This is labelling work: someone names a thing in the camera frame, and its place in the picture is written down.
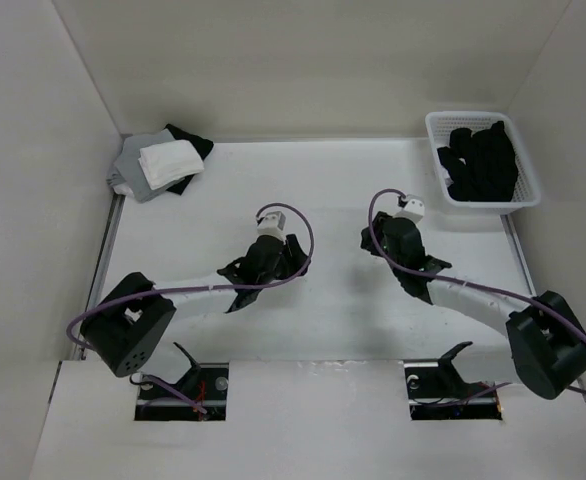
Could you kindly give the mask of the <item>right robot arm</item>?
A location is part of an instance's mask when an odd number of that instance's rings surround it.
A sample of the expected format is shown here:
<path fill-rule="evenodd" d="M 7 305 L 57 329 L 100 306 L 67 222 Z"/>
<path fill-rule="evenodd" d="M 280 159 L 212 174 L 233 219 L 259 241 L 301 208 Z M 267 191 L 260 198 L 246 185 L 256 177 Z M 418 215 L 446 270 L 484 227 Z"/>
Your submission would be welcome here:
<path fill-rule="evenodd" d="M 503 335 L 515 377 L 537 396 L 553 400 L 586 371 L 584 330 L 559 294 L 512 297 L 462 280 L 449 282 L 452 265 L 428 255 L 414 221 L 378 212 L 362 230 L 361 248 L 389 260 L 405 293 L 458 312 Z"/>

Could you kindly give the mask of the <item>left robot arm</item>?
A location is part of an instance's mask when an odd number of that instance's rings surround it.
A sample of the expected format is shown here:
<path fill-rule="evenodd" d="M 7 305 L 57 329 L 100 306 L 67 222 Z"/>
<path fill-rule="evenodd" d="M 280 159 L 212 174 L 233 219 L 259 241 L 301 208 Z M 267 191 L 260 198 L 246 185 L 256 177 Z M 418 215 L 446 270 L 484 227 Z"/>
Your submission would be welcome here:
<path fill-rule="evenodd" d="M 160 285 L 133 272 L 80 322 L 80 334 L 118 378 L 134 374 L 179 399 L 194 393 L 201 367 L 175 342 L 162 337 L 170 323 L 236 313 L 273 285 L 306 274 L 310 255 L 294 234 L 261 234 L 245 255 L 211 276 Z"/>

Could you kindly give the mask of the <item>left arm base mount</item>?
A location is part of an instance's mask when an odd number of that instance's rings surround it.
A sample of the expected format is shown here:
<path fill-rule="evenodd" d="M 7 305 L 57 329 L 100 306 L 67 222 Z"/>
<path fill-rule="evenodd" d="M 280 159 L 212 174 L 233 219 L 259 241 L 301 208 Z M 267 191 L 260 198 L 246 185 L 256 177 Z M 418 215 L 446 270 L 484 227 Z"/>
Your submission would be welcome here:
<path fill-rule="evenodd" d="M 225 421 L 229 393 L 228 363 L 192 367 L 177 383 L 166 387 L 141 374 L 129 377 L 137 388 L 134 419 L 150 422 Z"/>

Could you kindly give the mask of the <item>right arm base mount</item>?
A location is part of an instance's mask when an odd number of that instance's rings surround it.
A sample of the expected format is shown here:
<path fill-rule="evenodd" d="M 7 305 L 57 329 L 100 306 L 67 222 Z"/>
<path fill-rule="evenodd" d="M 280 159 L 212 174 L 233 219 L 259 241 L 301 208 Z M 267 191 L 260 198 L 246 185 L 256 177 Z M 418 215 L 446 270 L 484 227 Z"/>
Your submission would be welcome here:
<path fill-rule="evenodd" d="M 409 414 L 414 421 L 502 420 L 494 382 L 466 382 L 453 365 L 403 364 Z"/>

